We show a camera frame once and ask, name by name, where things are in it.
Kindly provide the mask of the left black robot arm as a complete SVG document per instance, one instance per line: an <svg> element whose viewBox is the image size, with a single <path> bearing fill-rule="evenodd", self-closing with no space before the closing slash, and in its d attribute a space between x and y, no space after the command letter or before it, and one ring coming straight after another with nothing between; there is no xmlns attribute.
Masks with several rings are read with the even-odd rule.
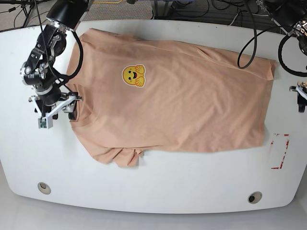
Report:
<svg viewBox="0 0 307 230"><path fill-rule="evenodd" d="M258 0L257 5L271 20L285 30L286 36L278 47L278 60L282 68L297 77L306 78L305 72L290 69L283 61L283 47L291 36L298 40L300 51L307 54L307 2L305 0Z"/></svg>

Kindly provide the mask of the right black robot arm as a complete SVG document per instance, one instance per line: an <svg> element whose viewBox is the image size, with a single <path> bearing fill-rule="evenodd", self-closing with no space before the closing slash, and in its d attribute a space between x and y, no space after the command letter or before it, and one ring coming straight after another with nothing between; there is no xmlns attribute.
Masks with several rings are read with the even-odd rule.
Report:
<svg viewBox="0 0 307 230"><path fill-rule="evenodd" d="M62 92L60 88L81 70L84 52L76 29L92 4L91 0L56 1L47 14L49 23L40 28L36 45L20 69L23 83L33 86L36 92L30 100L35 104L35 112L40 114L41 126L48 119L56 119L59 111L68 113L71 120L76 118L76 103L81 97L77 92ZM53 67L56 57L66 48L67 31L72 32L80 53L77 68L70 75L61 74Z"/></svg>

